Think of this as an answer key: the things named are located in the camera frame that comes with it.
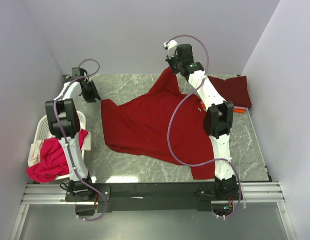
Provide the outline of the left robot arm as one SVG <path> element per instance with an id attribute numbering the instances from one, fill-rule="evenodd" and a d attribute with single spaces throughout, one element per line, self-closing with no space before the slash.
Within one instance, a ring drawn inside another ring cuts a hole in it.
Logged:
<path id="1" fill-rule="evenodd" d="M 74 67 L 70 81 L 64 84 L 60 94 L 45 103 L 49 131 L 61 144 L 69 169 L 70 182 L 66 193 L 83 201 L 102 197 L 102 193 L 93 185 L 82 157 L 79 146 L 81 127 L 74 103 L 78 96 L 82 96 L 87 103 L 101 99 L 89 77 L 86 70 Z"/>

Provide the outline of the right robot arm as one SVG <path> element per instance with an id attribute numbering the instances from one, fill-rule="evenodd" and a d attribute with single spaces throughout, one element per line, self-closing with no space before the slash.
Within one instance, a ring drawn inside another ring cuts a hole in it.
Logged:
<path id="1" fill-rule="evenodd" d="M 206 107 L 203 129 L 213 148 L 214 187 L 203 194 L 224 200 L 237 191 L 236 172 L 231 163 L 230 132 L 233 125 L 234 105 L 226 101 L 207 77 L 203 66 L 194 61 L 192 46 L 170 40 L 163 44 L 166 61 L 174 74 L 180 74 L 196 90 Z"/>

